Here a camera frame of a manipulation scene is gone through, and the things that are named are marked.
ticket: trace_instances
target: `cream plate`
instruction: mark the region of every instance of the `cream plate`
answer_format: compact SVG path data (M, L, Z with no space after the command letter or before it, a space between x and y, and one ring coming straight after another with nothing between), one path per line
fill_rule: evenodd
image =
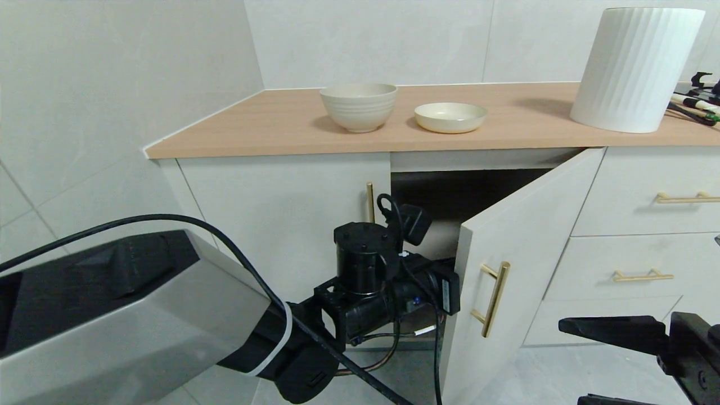
M415 108L418 125L440 133L463 133L478 129L487 110L479 105L460 102L436 102Z

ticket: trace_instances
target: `brass drawer pull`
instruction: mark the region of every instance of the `brass drawer pull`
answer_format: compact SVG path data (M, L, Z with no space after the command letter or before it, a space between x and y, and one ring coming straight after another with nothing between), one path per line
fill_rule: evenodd
M653 281L653 280L672 280L674 275L664 275L657 269L650 269L651 275L626 276L620 270L615 270L613 281Z
M490 305L487 307L487 316L483 316L477 309L470 311L470 315L473 315L480 323L482 323L482 337L488 337L490 335L490 327L492 321L495 319L495 312L498 310L498 303L500 297L503 295L503 289L505 288L505 281L508 279L508 273L510 272L510 263L500 263L500 271L489 268L488 266L481 264L480 270L489 274L495 279L495 288L492 289L492 295L490 296Z
M372 182L367 183L367 209L368 220L375 223L375 198L372 193Z
M720 203L720 197L713 197L704 191L699 191L696 197L670 198L667 194L658 192L655 202L658 204Z

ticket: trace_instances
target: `ribbed white vase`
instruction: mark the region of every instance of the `ribbed white vase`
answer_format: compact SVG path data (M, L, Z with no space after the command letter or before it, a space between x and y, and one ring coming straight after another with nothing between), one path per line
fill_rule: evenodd
M704 16L694 9L605 10L570 117L606 130L656 131Z

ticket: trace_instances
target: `kitchen counter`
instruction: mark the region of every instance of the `kitchen counter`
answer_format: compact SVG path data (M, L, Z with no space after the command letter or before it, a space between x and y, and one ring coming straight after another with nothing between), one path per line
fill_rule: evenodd
M654 133L618 133L578 124L570 109L578 83L400 87L395 111L379 130L350 133L327 116L317 89L268 90L149 146L150 159L400 151L458 151L591 146L720 146L720 131L674 112ZM488 108L483 126L463 134L417 126L429 102Z

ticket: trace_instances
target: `ribbed ceramic bowl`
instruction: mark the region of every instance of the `ribbed ceramic bowl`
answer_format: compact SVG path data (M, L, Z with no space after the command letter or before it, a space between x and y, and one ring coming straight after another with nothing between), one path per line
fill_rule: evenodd
M320 90L325 109L336 124L351 132L370 132L387 121L395 107L391 84L340 84Z

